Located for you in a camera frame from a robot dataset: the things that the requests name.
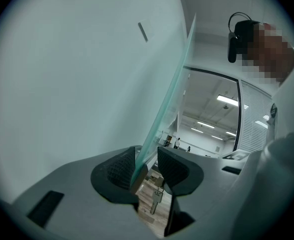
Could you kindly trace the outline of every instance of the wall switch plate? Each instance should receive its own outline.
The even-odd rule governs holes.
[[[138,26],[142,32],[143,37],[145,38],[146,42],[154,36],[154,29],[149,19],[144,19],[138,23]]]

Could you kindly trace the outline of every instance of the window blind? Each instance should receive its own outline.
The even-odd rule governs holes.
[[[242,134],[238,149],[255,152],[263,149],[267,136],[267,120],[273,105],[271,97],[241,81],[242,86]]]

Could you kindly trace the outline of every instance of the key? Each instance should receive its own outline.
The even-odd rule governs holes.
[[[159,190],[155,190],[155,191],[152,193],[152,199],[153,199],[153,202],[152,202],[152,206],[151,206],[151,209],[150,209],[150,213],[151,213],[151,215],[154,215],[158,203],[161,203],[161,202],[162,202],[162,199],[163,199],[163,193],[160,192]]]

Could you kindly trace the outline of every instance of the linear light fixture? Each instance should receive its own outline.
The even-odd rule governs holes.
[[[194,129],[194,128],[191,128],[192,130],[194,130],[194,131],[196,131],[196,132],[200,132],[200,133],[202,133],[203,134],[203,132],[202,131],[200,131],[200,130],[197,130],[197,129]]]
[[[232,135],[232,136],[236,136],[236,134],[230,132],[230,131],[226,131],[227,134]]]
[[[261,121],[256,121],[255,123],[256,123],[256,124],[259,124],[259,125],[262,126],[262,127],[265,127],[266,129],[268,129],[268,125],[265,124],[265,123],[263,123],[263,122],[261,122]]]
[[[217,100],[222,101],[222,102],[226,102],[226,103],[229,103],[229,104],[232,104],[232,105],[238,107],[238,101],[234,100],[232,98],[227,98],[225,96],[218,95]]]
[[[209,128],[215,128],[215,127],[213,127],[213,126],[211,126],[211,125],[209,125],[209,124],[206,124],[206,123],[203,123],[203,122],[197,122],[198,124],[200,124],[200,125],[203,125],[203,126],[207,126],[207,127],[209,127]]]
[[[214,137],[214,138],[216,138],[216,139],[218,139],[218,140],[223,140],[222,138],[218,138],[218,137],[216,137],[216,136],[214,136],[214,135],[211,135],[211,137]]]

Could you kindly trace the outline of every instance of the wooden floor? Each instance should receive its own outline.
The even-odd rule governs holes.
[[[155,180],[162,175],[152,169],[152,174],[149,180],[143,180],[140,188],[136,192],[139,197],[138,215],[139,218],[147,224],[158,238],[164,237],[164,230],[167,226],[169,211],[171,208],[172,196],[161,188],[163,191],[162,201],[158,204],[154,215],[150,211],[153,204],[153,192],[158,189],[155,186]]]

